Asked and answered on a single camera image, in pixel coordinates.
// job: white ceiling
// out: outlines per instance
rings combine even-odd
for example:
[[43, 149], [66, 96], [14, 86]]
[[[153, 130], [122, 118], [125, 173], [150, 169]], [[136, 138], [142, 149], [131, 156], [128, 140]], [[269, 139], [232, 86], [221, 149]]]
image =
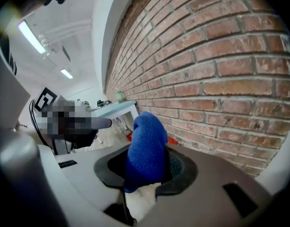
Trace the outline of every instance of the white ceiling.
[[[59, 5], [53, 0], [26, 18], [39, 41], [48, 43], [49, 55], [39, 54], [17, 30], [9, 36], [10, 48], [18, 67], [17, 78], [25, 87], [62, 88], [72, 86], [83, 77], [96, 79], [92, 43], [92, 10], [94, 0], [66, 0]], [[70, 56], [69, 61], [62, 46]], [[68, 70], [68, 79], [60, 70]]]

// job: floor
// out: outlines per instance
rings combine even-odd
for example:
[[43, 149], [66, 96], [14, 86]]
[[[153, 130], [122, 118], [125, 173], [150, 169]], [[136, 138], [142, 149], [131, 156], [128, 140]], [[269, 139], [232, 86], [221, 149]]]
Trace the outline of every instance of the floor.
[[[76, 151], [90, 151], [101, 149], [104, 147], [110, 147], [116, 143], [128, 143], [126, 135], [129, 134], [129, 130], [124, 130], [123, 127], [113, 120], [112, 126], [108, 129], [102, 129], [98, 132], [98, 136], [102, 140], [102, 144], [98, 140], [94, 140], [91, 146], [77, 149]], [[144, 216], [150, 211], [155, 204], [155, 189], [160, 183], [152, 184], [149, 186], [143, 186], [133, 193], [125, 193], [126, 203], [129, 208], [130, 214], [138, 222], [144, 218]]]

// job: blue fabric object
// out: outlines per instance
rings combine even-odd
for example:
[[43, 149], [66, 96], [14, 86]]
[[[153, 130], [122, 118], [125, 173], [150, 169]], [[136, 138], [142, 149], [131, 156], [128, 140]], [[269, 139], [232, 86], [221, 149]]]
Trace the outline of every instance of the blue fabric object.
[[125, 192], [134, 192], [164, 179], [167, 142], [167, 132], [154, 115], [143, 112], [134, 120], [126, 159]]

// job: table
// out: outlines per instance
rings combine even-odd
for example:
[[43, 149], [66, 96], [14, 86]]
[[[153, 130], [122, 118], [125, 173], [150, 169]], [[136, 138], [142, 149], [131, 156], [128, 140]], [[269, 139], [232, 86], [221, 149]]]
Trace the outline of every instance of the table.
[[91, 112], [91, 117], [102, 117], [102, 118], [108, 118], [108, 119], [116, 119], [119, 118], [121, 124], [123, 125], [124, 129], [127, 129], [125, 120], [123, 118], [123, 115], [130, 112], [132, 115], [133, 120], [139, 114], [136, 111], [135, 107], [136, 101], [126, 101], [122, 103], [112, 103], [109, 105], [106, 105], [105, 107], [102, 107], [100, 109], [97, 109], [93, 112]]

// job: green vase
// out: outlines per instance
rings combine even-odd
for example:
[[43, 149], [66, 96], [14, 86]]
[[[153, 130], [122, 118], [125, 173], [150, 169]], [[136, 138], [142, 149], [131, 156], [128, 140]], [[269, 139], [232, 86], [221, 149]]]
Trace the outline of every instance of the green vase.
[[125, 96], [122, 91], [118, 91], [115, 96], [119, 103], [122, 103], [123, 101], [125, 101]]

